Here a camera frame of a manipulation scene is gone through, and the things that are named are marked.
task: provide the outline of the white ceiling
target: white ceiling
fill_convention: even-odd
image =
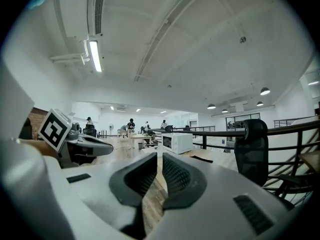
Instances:
[[[237,102],[274,104],[314,50],[282,0],[105,0],[102,32],[97,79],[188,89],[219,107],[214,115]],[[75,41],[64,41],[75,52]],[[83,80],[94,69],[92,60],[75,67]],[[271,93],[261,97],[262,87]]]
[[[134,105],[127,105],[127,104],[112,104],[112,103],[95,103],[99,108],[103,109],[105,112],[110,113],[129,113],[129,114],[137,114],[137,115],[149,115],[149,116],[159,116],[163,117],[169,113],[176,112],[174,110],[164,109],[164,108],[151,108],[151,107],[142,107],[142,106],[134,106]]]

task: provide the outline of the white microwave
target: white microwave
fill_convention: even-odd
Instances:
[[[175,154],[193,149],[193,135],[190,133],[163,133],[162,146]]]

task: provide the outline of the air conditioner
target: air conditioner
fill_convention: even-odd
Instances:
[[[105,0],[60,0],[61,16],[68,38],[88,40],[102,34]]]
[[[104,14],[105,0],[88,0],[87,22],[89,34],[91,37],[102,35],[102,17]]]

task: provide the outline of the desk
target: desk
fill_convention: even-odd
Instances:
[[[316,174],[320,174],[320,150],[299,154],[299,158]]]
[[[149,140],[149,143],[152,142],[152,136],[150,135],[143,135],[143,134],[128,134],[129,137],[129,145],[132,148],[135,144],[135,140],[142,140],[142,147],[144,145],[143,140]]]
[[[127,130],[118,130],[118,131],[117,131],[117,136],[118,136],[118,137],[127,136],[127,133],[128,133]]]

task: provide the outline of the wooden desk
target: wooden desk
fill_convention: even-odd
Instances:
[[[320,174],[320,150],[299,154],[300,159],[316,174]]]
[[[143,144],[143,140],[149,140],[149,143],[152,142],[152,136],[150,135],[143,135],[143,134],[128,134],[129,137],[129,145],[132,148],[133,145],[135,144],[135,140],[142,140],[142,146]]]

